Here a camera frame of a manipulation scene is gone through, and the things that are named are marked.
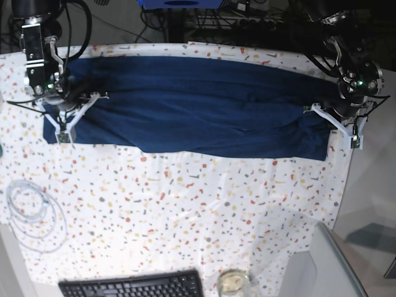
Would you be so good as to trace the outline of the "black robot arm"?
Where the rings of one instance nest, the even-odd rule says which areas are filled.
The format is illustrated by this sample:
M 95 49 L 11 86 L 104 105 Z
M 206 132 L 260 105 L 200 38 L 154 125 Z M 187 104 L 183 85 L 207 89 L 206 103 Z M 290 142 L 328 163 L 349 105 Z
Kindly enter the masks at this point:
M 326 112 L 358 127 L 377 108 L 367 99 L 384 103 L 382 69 L 372 60 L 366 32 L 356 11 L 370 11 L 374 1 L 290 1 L 293 14 L 290 39 L 324 74 L 336 79 L 338 99 Z
M 71 54 L 67 46 L 65 58 L 60 57 L 57 43 L 62 36 L 58 17 L 68 12 L 70 1 L 13 1 L 12 16 L 22 21 L 19 43 L 26 57 L 25 91 L 31 98 L 10 104 L 41 114 L 73 115 L 83 113 L 106 92 L 94 92 L 87 80 L 75 81 L 69 65 L 86 50 L 92 34 L 92 14 L 84 1 L 75 1 L 86 19 L 85 38 L 80 50 Z

